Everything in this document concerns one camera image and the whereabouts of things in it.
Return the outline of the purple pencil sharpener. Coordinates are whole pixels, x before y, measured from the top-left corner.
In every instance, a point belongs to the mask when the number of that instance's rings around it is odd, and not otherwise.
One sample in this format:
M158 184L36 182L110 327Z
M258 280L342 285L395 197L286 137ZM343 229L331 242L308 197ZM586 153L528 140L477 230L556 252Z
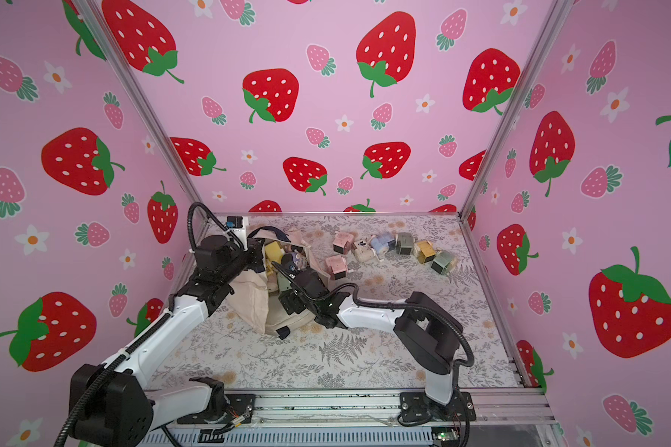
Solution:
M305 253L300 253L300 251L293 251L291 253L291 256L294 269L303 270L309 266L309 260L307 255L305 255Z

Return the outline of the pink pencil sharpener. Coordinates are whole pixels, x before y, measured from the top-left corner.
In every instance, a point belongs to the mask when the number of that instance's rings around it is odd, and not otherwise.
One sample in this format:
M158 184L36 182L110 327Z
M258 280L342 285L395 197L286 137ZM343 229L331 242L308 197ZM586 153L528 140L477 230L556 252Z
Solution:
M346 258L340 254L325 259L326 270L331 279L346 279L349 273Z
M346 255L353 247L355 236L348 232L337 232L333 241L333 250L336 253Z

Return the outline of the cream canvas tote bag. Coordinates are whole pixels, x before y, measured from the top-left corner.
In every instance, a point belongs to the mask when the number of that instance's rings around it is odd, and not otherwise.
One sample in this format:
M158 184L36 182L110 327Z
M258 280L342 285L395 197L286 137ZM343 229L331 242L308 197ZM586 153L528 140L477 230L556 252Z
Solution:
M287 280L279 279L278 272L268 262L264 247L277 241L285 250L281 264L293 272L294 269L291 253L300 251L305 253L309 260L309 266L322 278L324 284L328 283L329 277L322 264L311 251L311 246L303 240L298 230L284 232L273 226L263 226L255 229L249 236L248 242L257 247L257 252L263 255L265 271L255 273L251 270L242 272L231 287L234 294L227 298L227 303L243 321L251 326L259 335L273 335L281 339L287 337L294 330L313 322L315 316L305 310L301 314L288 315L281 306L279 296L290 288Z

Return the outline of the cream white pencil sharpener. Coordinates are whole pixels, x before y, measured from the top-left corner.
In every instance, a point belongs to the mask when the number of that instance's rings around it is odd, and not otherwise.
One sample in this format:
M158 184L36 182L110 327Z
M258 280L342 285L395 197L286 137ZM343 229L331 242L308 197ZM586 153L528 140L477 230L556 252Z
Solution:
M361 264L378 260L378 255L366 240L357 240L354 243L353 254L355 259Z

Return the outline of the light blue pencil sharpener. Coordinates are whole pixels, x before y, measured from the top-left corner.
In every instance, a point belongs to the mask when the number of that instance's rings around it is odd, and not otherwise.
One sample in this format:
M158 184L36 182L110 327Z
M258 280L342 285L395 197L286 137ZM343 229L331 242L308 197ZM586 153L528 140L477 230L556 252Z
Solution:
M371 248L376 255L384 256L386 253L393 251L396 247L396 238L391 233L383 233L372 236L369 240Z

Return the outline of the grey green pencil sharpener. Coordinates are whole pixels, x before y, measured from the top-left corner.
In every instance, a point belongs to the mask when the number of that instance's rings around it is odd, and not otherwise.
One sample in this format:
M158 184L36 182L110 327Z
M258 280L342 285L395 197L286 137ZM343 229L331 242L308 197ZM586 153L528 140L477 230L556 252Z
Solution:
M400 232L396 238L396 252L400 255L412 255L415 250L415 240L408 232Z

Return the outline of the mint green pencil sharpener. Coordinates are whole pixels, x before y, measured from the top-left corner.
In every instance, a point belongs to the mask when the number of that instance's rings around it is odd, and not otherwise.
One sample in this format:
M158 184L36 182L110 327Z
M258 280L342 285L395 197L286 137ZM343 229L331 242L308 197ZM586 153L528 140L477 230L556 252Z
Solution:
M448 276L457 266L458 261L458 258L450 251L438 251L432 260L431 268L438 275Z

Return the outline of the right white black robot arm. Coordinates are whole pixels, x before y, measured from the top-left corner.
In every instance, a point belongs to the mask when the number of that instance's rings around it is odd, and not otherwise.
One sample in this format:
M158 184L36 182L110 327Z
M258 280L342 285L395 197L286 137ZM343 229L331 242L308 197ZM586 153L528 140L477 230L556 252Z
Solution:
M416 363L426 371L422 406L428 419L470 419L468 403L460 390L460 368L475 365L475 354L462 324L423 292L406 300L367 300L359 286L348 282L328 289L311 268L290 270L273 262L291 289L283 293L286 311L308 310L327 329L365 328L392 333Z

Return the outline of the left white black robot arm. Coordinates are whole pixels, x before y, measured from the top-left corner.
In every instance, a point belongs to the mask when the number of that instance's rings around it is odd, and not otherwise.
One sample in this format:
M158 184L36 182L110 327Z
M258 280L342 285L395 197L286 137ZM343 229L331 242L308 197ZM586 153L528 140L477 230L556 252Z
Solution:
M259 245L241 251L222 237L211 240L214 247L195 249L192 277L155 322L103 363L85 364L74 373L69 414L56 445L73 438L98 446L136 446L151 431L180 418L220 423L225 429L243 421L218 380L193 378L180 389L148 388L171 352L233 294L232 281L263 266Z

